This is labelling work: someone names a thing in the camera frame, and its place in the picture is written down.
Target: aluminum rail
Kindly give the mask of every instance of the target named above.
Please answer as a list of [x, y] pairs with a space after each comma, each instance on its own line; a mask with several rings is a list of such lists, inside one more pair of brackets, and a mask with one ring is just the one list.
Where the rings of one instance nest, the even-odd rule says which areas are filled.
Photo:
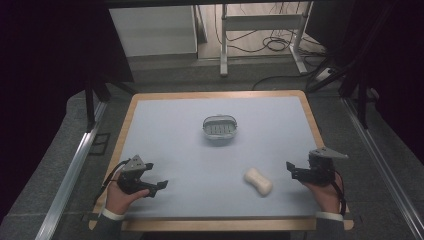
[[81, 172], [81, 168], [84, 165], [85, 159], [90, 150], [91, 144], [93, 143], [94, 137], [96, 136], [99, 128], [99, 121], [103, 117], [104, 110], [107, 104], [100, 102], [95, 112], [95, 125], [93, 130], [89, 133], [85, 133], [82, 137], [81, 143], [72, 159], [72, 162], [63, 178], [62, 184], [56, 193], [56, 196], [47, 212], [44, 222], [38, 231], [36, 240], [50, 240], [53, 237], [54, 231], [56, 230], [59, 219], [62, 215], [63, 209], [65, 208], [69, 196], [75, 186], [75, 183]]
[[383, 154], [375, 143], [370, 132], [364, 129], [356, 117], [356, 109], [350, 100], [342, 98], [350, 119], [352, 120], [356, 130], [358, 131], [362, 141], [364, 142], [377, 170], [380, 172], [389, 192], [400, 209], [403, 217], [406, 220], [409, 228], [416, 239], [424, 239], [424, 225], [420, 214], [415, 209], [408, 195], [403, 191], [402, 186], [397, 181], [395, 175], [387, 164]]

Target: wall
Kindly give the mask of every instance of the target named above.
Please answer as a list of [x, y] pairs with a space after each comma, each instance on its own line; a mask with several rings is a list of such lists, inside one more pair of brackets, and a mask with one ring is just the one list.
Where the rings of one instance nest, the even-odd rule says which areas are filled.
[[192, 6], [109, 11], [127, 57], [197, 52]]

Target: black curtain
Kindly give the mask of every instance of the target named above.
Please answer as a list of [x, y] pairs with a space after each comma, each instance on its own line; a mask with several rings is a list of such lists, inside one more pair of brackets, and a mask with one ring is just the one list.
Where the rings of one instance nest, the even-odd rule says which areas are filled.
[[106, 7], [1, 3], [1, 217], [38, 166], [85, 81], [132, 81]]

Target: cable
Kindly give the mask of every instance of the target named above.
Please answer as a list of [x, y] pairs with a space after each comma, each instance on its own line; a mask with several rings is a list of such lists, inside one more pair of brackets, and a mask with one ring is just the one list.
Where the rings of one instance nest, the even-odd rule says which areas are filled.
[[103, 194], [109, 183], [112, 181], [113, 176], [115, 175], [116, 170], [118, 170], [119, 167], [121, 167], [124, 164], [127, 164], [131, 159], [125, 160], [120, 162], [118, 165], [116, 165], [115, 168], [109, 173], [109, 176], [106, 178], [106, 180], [103, 182], [102, 187], [99, 190], [99, 193], [94, 197], [93, 205], [96, 205], [97, 199]]

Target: metal frame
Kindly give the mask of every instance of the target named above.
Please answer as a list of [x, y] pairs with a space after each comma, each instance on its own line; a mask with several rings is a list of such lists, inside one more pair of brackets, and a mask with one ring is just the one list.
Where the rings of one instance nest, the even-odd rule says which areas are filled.
[[286, 15], [253, 15], [253, 16], [227, 16], [227, 4], [222, 4], [222, 43], [221, 43], [221, 76], [228, 75], [227, 31], [248, 30], [281, 30], [297, 29], [294, 43], [289, 46], [296, 66], [301, 74], [307, 73], [305, 64], [299, 55], [299, 44], [305, 31], [311, 2], [308, 2], [302, 14]]
[[91, 144], [93, 143], [94, 137], [96, 136], [99, 128], [99, 122], [103, 116], [104, 110], [107, 104], [100, 102], [96, 109], [96, 121], [91, 132], [85, 133], [78, 149], [72, 159], [71, 165], [63, 178], [62, 184], [56, 193], [56, 196], [47, 212], [44, 222], [38, 231], [36, 240], [48, 240], [53, 237], [54, 231], [56, 230], [57, 224], [59, 223], [60, 217], [62, 216], [63, 209], [68, 203], [69, 196], [75, 186], [75, 183], [81, 172], [81, 168], [84, 165], [85, 159], [90, 150]]
[[351, 100], [342, 98], [342, 102], [348, 111], [353, 125], [355, 126], [359, 136], [361, 137], [365, 147], [373, 159], [377, 170], [380, 172], [380, 175], [383, 178], [387, 188], [389, 189], [389, 192], [391, 193], [394, 201], [400, 209], [400, 212], [405, 218], [406, 223], [408, 224], [416, 239], [424, 239], [424, 224], [420, 214], [415, 209], [407, 194], [403, 191], [402, 186], [399, 184], [389, 165], [386, 163], [383, 154], [375, 143], [370, 132], [363, 128], [361, 122], [356, 117], [356, 109], [353, 106]]

